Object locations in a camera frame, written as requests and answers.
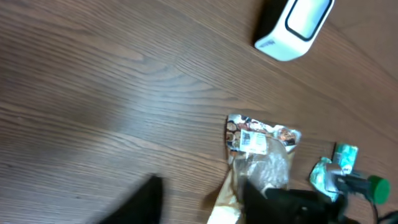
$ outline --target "green bottle cap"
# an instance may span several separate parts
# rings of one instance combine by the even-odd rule
[[[390,182],[387,179],[383,179],[376,175],[372,175],[368,178],[371,182],[371,195],[373,202],[382,205],[387,202],[390,196]]]

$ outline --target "crumpled wrapper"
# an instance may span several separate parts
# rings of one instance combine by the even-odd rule
[[[229,115],[226,145],[230,170],[208,224],[244,223],[241,209],[246,180],[263,194],[268,188],[287,188],[294,147],[300,138],[300,132],[285,126]]]
[[[319,192],[330,197],[330,200],[335,202],[338,198],[338,194],[326,190],[326,175],[328,173],[326,171],[327,164],[331,164],[331,160],[329,158],[322,157],[310,174],[310,182]]]

